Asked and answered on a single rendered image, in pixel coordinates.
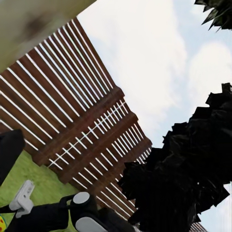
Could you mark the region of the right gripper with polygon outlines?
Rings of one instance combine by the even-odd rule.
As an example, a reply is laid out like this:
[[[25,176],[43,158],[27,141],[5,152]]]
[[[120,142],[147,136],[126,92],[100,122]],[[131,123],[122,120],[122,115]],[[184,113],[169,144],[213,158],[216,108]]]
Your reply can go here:
[[[4,232],[50,232],[45,225],[45,213],[48,205],[37,205],[29,214],[22,215],[20,218],[16,218],[15,214]],[[17,210],[11,210],[9,205],[0,208],[0,214],[14,212],[16,213]]]

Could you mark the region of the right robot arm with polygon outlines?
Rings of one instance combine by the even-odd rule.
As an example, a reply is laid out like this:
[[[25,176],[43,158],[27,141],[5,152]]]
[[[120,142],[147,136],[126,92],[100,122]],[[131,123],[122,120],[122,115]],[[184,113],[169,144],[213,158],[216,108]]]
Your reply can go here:
[[[59,203],[33,207],[34,203],[30,201],[30,196],[34,188],[33,183],[26,180],[18,189],[11,204],[0,208],[0,214],[15,212],[4,232],[63,230],[68,227],[69,214],[72,225],[78,232],[143,232],[127,222],[110,206],[98,210],[95,196],[87,191],[62,197]],[[71,200],[70,205],[67,204],[68,200]]]

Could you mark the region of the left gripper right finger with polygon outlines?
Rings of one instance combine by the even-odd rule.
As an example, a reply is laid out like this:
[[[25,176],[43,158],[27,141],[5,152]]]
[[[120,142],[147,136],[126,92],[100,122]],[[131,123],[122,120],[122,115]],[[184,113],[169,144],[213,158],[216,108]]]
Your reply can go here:
[[[217,138],[217,147],[232,167],[232,130],[220,129]]]

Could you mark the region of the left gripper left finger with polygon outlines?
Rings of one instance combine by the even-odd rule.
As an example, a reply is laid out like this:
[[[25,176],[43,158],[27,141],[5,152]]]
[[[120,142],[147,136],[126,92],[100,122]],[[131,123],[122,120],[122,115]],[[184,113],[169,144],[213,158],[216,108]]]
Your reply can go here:
[[[21,129],[0,133],[0,186],[25,147]]]

